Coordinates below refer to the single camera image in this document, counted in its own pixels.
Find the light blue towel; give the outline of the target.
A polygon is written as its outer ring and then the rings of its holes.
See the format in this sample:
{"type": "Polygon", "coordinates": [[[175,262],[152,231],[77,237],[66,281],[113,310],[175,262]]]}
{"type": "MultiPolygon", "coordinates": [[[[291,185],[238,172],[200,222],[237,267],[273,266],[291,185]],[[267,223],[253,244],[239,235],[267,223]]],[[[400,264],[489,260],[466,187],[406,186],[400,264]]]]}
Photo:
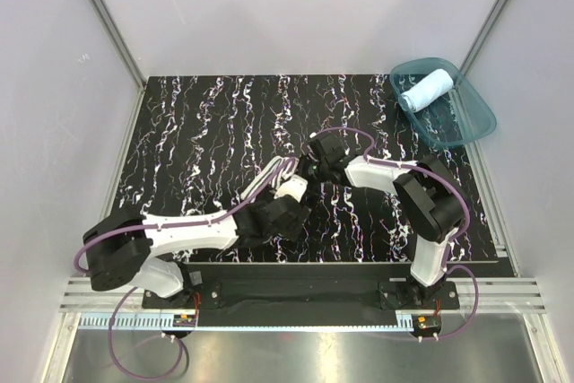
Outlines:
{"type": "Polygon", "coordinates": [[[444,69],[436,69],[426,75],[408,91],[399,97],[399,105],[403,110],[412,113],[426,109],[436,99],[448,93],[454,86],[450,74],[444,69]]]}

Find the teal transparent plastic bin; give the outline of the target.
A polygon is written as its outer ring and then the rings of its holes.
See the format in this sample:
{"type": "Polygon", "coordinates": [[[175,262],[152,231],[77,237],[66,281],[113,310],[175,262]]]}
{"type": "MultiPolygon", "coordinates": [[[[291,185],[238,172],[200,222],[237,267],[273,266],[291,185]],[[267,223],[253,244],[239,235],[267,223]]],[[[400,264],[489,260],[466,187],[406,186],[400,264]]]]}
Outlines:
{"type": "Polygon", "coordinates": [[[397,102],[404,91],[436,69],[450,74],[453,88],[426,109],[416,113],[403,110],[419,137],[429,147],[442,150],[461,147],[490,135],[497,126],[496,117],[465,75],[446,59],[425,57],[395,66],[389,82],[397,102]]]}

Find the green white striped towel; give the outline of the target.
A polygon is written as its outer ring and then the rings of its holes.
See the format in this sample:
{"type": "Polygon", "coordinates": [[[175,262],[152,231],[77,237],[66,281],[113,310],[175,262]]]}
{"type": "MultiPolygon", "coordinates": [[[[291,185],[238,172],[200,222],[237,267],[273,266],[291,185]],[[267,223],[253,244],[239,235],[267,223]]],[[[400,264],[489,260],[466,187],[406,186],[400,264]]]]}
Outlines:
{"type": "Polygon", "coordinates": [[[240,193],[240,201],[255,197],[256,190],[263,184],[273,190],[290,179],[297,170],[298,160],[294,157],[274,156],[240,193]]]}

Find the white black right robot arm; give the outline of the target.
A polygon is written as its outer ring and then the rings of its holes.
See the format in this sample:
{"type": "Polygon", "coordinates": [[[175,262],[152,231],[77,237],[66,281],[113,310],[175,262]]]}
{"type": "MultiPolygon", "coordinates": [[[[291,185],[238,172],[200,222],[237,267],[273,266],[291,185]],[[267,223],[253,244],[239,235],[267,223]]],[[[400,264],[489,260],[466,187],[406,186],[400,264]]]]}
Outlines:
{"type": "Polygon", "coordinates": [[[330,182],[392,194],[413,232],[416,245],[407,285],[408,300],[427,308],[439,297],[447,274],[450,243],[470,222],[465,194],[439,159],[392,161],[352,155],[336,135],[316,135],[299,157],[298,174],[311,183],[330,182]]]}

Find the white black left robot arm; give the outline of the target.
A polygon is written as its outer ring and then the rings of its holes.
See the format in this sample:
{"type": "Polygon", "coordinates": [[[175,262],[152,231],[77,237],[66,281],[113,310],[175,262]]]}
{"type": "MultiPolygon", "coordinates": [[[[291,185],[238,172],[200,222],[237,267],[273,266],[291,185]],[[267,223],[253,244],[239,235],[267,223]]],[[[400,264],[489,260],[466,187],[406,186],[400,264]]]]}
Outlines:
{"type": "Polygon", "coordinates": [[[192,216],[120,210],[84,233],[83,271],[96,292],[132,285],[182,308],[193,299],[194,286],[180,265],[161,256],[184,250],[256,248],[277,236],[295,241],[310,213],[291,195],[192,216]]]}

